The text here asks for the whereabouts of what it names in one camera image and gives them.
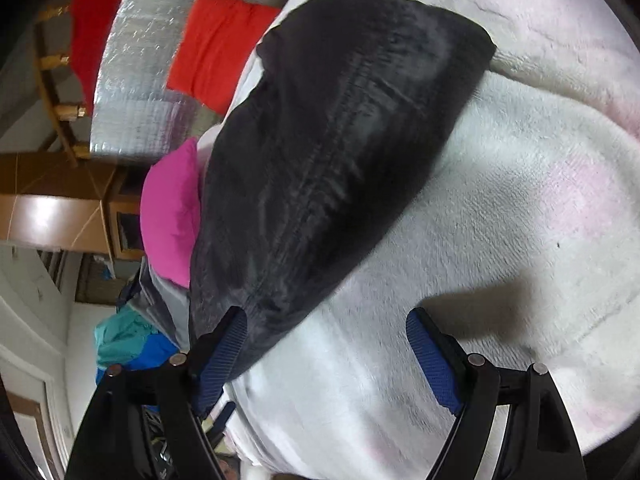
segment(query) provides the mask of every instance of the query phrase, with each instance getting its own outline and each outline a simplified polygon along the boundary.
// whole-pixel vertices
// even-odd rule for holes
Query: silver foil mat
[[[287,0],[246,0],[281,7]],[[193,0],[122,0],[94,95],[92,156],[150,163],[190,134],[200,104],[166,80]]]

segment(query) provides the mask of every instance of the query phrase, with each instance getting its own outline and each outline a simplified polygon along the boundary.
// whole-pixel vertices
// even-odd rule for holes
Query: fluffy white blanket
[[[602,0],[420,1],[478,22],[498,51],[391,232],[226,388],[239,452],[272,471],[427,476],[452,418],[404,336],[420,302],[467,351],[546,363],[584,452],[640,411],[640,54]],[[233,106],[261,71],[254,54]]]

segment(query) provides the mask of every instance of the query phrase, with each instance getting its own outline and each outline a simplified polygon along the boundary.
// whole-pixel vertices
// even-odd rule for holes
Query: dark red fabric
[[[89,111],[94,105],[100,60],[121,0],[73,0],[70,65],[84,93]]]
[[[195,0],[167,88],[226,114],[249,54],[279,12],[242,0]]]

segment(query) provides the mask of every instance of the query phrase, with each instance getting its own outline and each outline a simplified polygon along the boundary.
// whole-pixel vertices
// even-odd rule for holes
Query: silver rivet
[[[473,366],[482,366],[486,362],[484,360],[484,357],[482,357],[480,354],[469,354],[469,357],[467,357],[467,360]]]
[[[549,371],[544,363],[533,363],[533,371],[538,375],[544,375]]]
[[[185,362],[187,362],[187,355],[183,354],[182,352],[178,352],[177,354],[174,354],[171,357],[169,357],[169,362],[173,366],[183,365],[185,364]]]
[[[109,377],[115,377],[116,375],[119,375],[121,371],[121,365],[111,365],[109,368],[107,368],[107,375]]]

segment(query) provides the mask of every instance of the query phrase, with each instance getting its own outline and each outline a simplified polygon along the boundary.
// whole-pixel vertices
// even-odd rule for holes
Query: magenta cushion
[[[149,170],[140,199],[140,231],[156,273],[189,287],[191,253],[200,228],[195,138]]]

